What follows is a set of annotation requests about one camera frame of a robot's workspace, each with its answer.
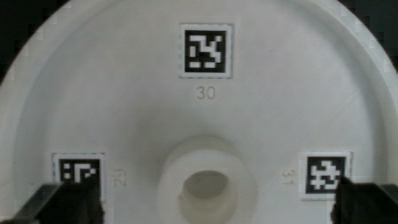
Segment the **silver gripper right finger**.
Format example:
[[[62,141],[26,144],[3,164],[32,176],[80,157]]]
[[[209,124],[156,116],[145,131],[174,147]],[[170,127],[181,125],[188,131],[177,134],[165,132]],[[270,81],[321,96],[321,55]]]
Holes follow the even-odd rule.
[[[332,224],[398,224],[398,185],[353,183],[343,177],[330,211]]]

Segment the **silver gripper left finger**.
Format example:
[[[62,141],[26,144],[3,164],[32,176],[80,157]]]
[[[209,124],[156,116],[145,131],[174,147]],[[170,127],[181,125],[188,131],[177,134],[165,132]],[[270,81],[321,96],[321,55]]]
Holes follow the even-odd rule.
[[[7,224],[105,224],[96,180],[44,184]]]

